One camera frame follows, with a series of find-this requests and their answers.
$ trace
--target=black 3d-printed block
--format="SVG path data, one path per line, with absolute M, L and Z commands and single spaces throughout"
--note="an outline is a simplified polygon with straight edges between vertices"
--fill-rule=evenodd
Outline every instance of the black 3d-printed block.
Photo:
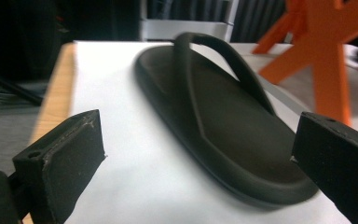
M 13 158 L 34 223 L 63 223 L 104 160 L 98 110 L 73 116 Z
M 303 113 L 292 161 L 352 223 L 358 223 L 358 132 L 323 116 Z

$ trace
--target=orange object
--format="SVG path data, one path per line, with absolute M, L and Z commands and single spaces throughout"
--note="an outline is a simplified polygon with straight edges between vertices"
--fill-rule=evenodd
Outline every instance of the orange object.
M 253 53 L 267 53 L 275 43 L 281 42 L 287 33 L 292 33 L 296 42 L 307 32 L 305 0 L 286 0 L 287 12 L 258 41 Z
M 307 32 L 259 73 L 277 84 L 312 65 L 316 112 L 350 125 L 342 44 L 358 36 L 358 0 L 306 0 L 306 11 Z

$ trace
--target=black cable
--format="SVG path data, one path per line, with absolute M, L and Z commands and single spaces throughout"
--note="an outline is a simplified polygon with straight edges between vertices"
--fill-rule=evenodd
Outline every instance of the black cable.
M 12 83 L 4 77 L 0 77 L 0 86 L 5 90 L 18 95 L 20 98 L 27 100 L 32 105 L 42 105 L 43 97 L 33 94 L 31 91 L 28 91 L 23 87 Z

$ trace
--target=white surface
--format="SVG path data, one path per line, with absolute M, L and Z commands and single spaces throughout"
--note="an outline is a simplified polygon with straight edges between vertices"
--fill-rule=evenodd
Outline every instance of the white surface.
M 349 223 L 320 192 L 304 203 L 271 208 L 240 202 L 211 179 L 135 82 L 134 58 L 153 45 L 160 44 L 77 43 L 72 114 L 100 109 L 108 157 L 66 223 Z M 249 47 L 237 46 L 241 53 Z M 195 49 L 222 63 L 209 49 Z M 296 129 L 298 115 L 271 99 Z

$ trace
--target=sandal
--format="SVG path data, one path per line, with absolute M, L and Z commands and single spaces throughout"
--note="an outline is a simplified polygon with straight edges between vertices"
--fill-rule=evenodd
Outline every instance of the sandal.
M 220 53 L 237 79 L 190 49 Z M 275 114 L 253 71 L 226 42 L 185 33 L 144 51 L 135 74 L 145 95 L 203 167 L 240 198 L 307 200 L 317 187 L 290 162 L 295 134 Z

